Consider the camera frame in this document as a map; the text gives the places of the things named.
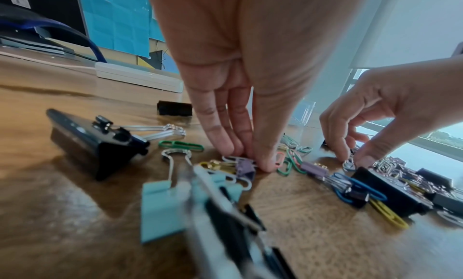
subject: hand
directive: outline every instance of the hand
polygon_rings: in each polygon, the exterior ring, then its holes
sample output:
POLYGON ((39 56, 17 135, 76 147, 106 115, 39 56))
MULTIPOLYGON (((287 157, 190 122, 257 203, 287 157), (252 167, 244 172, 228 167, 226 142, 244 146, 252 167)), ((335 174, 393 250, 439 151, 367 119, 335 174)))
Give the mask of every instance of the hand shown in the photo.
POLYGON ((463 56, 372 69, 320 116, 327 145, 340 161, 355 141, 357 166, 375 161, 424 133, 463 121, 463 56), (366 121, 395 117, 371 140, 356 132, 366 121))
POLYGON ((151 0, 193 108, 224 155, 265 171, 360 0, 151 0), (253 123, 246 104, 254 86, 253 123))

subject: wooden desk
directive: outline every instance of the wooden desk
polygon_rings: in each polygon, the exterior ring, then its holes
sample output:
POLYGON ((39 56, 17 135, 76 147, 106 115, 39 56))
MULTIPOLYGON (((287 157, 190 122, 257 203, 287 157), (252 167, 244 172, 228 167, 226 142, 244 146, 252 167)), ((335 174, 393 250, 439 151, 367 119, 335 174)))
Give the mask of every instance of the wooden desk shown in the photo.
MULTIPOLYGON (((6 57, 0 75, 0 278, 193 278, 181 234, 139 243, 141 186, 167 177, 160 151, 96 183, 52 144, 45 116, 53 107, 118 124, 175 123, 187 129, 186 141, 207 148, 193 154, 194 162, 217 158, 195 117, 156 113, 159 99, 187 101, 186 95, 6 57)), ((321 140, 319 129, 302 132, 302 144, 321 140)), ((326 151, 307 158, 339 167, 326 151)), ((244 199, 298 278, 463 278, 462 230, 434 214, 414 216, 403 231, 370 206, 354 210, 302 174, 257 179, 244 199)))

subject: computer monitor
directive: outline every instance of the computer monitor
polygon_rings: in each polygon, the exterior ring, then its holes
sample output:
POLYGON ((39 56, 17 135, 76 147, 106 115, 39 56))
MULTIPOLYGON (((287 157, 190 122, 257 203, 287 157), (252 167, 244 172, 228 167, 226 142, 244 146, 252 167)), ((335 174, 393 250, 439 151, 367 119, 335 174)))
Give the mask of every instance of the computer monitor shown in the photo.
MULTIPOLYGON (((88 36, 80 0, 0 0, 0 3, 33 11, 48 19, 64 23, 88 36)), ((63 35, 59 31, 51 37, 63 40, 63 35)))

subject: light blue binder clip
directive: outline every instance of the light blue binder clip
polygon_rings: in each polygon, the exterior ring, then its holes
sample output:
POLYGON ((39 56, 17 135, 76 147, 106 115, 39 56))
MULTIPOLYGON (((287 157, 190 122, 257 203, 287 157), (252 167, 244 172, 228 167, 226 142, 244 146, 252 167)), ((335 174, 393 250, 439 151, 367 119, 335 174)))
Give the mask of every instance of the light blue binder clip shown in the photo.
MULTIPOLYGON (((185 154, 186 161, 190 163, 191 152, 182 149, 168 149, 163 151, 163 156, 169 158, 169 179, 166 181, 150 182, 143 185, 141 196, 141 243, 159 239, 185 229, 181 216, 181 196, 179 189, 172 186, 172 173, 174 168, 171 153, 185 154)), ((217 187, 224 186, 230 197, 238 202, 243 186, 236 180, 229 181, 230 177, 224 172, 208 171, 217 187)), ((197 203, 205 203, 207 195, 202 190, 198 181, 193 181, 192 192, 197 203)))

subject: purple binder clip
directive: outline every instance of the purple binder clip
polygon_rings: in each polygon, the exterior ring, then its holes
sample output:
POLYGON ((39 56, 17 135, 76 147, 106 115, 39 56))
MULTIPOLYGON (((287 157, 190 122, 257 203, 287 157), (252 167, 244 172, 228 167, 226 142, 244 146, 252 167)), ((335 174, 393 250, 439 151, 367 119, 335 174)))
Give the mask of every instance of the purple binder clip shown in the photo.
POLYGON ((256 177, 256 168, 253 165, 252 160, 240 159, 235 165, 236 177, 244 177, 250 181, 253 181, 256 177))
POLYGON ((328 169, 306 161, 300 165, 300 169, 321 180, 328 175, 328 169))

